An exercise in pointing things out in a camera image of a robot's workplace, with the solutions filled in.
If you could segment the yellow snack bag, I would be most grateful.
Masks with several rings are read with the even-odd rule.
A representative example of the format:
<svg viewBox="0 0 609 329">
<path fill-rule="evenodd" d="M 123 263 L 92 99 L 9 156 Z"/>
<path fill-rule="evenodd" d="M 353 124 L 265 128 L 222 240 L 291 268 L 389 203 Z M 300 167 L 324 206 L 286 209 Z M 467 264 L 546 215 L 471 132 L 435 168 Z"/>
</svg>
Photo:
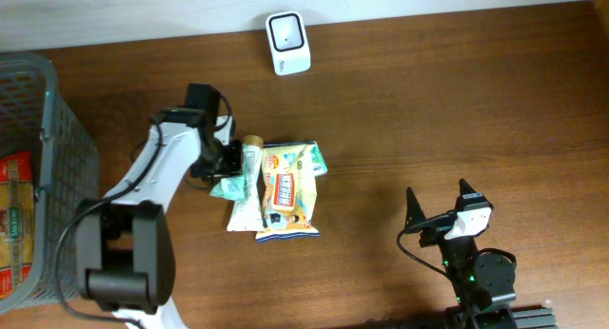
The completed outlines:
<svg viewBox="0 0 609 329">
<path fill-rule="evenodd" d="M 312 142 L 300 142 L 263 148 L 263 228 L 256 233 L 256 242 L 320 235 L 312 224 L 317 200 L 314 147 Z"/>
</svg>

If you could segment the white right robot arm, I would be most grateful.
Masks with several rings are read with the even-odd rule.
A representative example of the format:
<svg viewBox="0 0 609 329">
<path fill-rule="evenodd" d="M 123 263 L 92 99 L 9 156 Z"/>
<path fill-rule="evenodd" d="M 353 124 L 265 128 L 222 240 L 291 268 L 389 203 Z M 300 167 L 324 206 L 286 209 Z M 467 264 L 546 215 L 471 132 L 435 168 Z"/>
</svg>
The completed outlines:
<svg viewBox="0 0 609 329">
<path fill-rule="evenodd" d="M 516 299 L 516 257 L 497 248 L 479 249 L 476 238 L 489 228 L 494 205 L 466 180 L 459 180 L 455 205 L 427 218 L 412 188 L 406 189 L 406 216 L 400 236 L 418 234 L 422 248 L 436 246 L 442 268 L 424 261 L 407 249 L 403 253 L 447 278 L 459 303 L 471 310 L 487 310 Z"/>
</svg>

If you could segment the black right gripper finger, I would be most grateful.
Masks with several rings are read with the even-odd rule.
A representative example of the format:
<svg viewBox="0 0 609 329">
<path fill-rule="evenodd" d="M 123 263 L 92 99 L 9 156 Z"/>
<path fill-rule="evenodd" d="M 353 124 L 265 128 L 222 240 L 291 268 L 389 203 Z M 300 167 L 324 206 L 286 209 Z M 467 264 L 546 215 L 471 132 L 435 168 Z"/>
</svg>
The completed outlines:
<svg viewBox="0 0 609 329">
<path fill-rule="evenodd" d="M 476 191 L 464 178 L 459 179 L 460 196 L 457 199 L 459 210 L 472 210 L 483 206 L 483 194 Z"/>
<path fill-rule="evenodd" d="M 424 223 L 426 221 L 426 217 L 424 216 L 419 201 L 411 187 L 406 189 L 406 202 L 407 209 L 404 226 L 413 227 Z"/>
</svg>

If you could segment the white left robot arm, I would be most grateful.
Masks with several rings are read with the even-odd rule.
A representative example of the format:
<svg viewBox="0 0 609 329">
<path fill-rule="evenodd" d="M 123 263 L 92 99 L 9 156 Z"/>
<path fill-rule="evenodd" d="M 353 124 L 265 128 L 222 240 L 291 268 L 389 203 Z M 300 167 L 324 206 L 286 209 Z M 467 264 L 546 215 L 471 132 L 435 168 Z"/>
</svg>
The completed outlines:
<svg viewBox="0 0 609 329">
<path fill-rule="evenodd" d="M 171 297 L 176 264 L 167 210 L 185 176 L 216 184 L 242 172 L 226 97 L 191 84 L 182 106 L 151 119 L 144 147 L 126 176 L 100 200 L 77 208 L 76 284 L 103 318 L 135 328 L 183 328 Z"/>
</svg>

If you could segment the small green tissue pack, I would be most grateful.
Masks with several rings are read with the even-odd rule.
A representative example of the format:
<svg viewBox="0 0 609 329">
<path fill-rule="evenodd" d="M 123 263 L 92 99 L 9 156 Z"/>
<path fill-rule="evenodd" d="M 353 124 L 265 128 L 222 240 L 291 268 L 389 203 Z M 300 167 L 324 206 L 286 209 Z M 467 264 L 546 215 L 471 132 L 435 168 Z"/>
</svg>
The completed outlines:
<svg viewBox="0 0 609 329">
<path fill-rule="evenodd" d="M 313 165 L 313 174 L 315 177 L 320 177 L 328 172 L 326 162 L 322 151 L 317 143 L 314 143 L 310 149 L 311 163 Z"/>
</svg>

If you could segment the teal wipes packet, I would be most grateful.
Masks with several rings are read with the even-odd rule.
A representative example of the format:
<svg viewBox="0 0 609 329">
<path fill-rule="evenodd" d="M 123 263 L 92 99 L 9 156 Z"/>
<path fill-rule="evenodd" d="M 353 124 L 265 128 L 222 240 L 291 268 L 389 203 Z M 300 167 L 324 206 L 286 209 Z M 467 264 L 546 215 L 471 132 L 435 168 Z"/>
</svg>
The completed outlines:
<svg viewBox="0 0 609 329">
<path fill-rule="evenodd" d="M 212 187 L 209 195 L 229 201 L 242 201 L 246 197 L 245 185 L 243 175 L 226 177 Z"/>
</svg>

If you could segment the white tube gold cap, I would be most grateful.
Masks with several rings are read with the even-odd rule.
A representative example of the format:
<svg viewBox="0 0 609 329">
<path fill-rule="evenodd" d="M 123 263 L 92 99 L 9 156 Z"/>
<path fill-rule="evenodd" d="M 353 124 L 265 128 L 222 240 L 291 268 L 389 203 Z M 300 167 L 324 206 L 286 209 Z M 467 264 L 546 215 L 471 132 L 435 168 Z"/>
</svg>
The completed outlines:
<svg viewBox="0 0 609 329">
<path fill-rule="evenodd" d="M 264 229 L 258 193 L 264 140 L 256 135 L 246 135 L 243 144 L 245 197 L 234 203 L 227 230 L 258 232 Z"/>
</svg>

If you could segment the red spaghetti packet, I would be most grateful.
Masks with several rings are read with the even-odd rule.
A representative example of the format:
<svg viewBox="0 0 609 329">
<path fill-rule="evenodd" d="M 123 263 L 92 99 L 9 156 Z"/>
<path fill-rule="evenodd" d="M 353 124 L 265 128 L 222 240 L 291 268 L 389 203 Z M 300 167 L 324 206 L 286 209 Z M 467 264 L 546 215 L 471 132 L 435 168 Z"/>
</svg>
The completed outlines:
<svg viewBox="0 0 609 329">
<path fill-rule="evenodd" d="M 30 152 L 1 160 L 1 299 L 29 275 L 34 253 L 35 204 Z"/>
</svg>

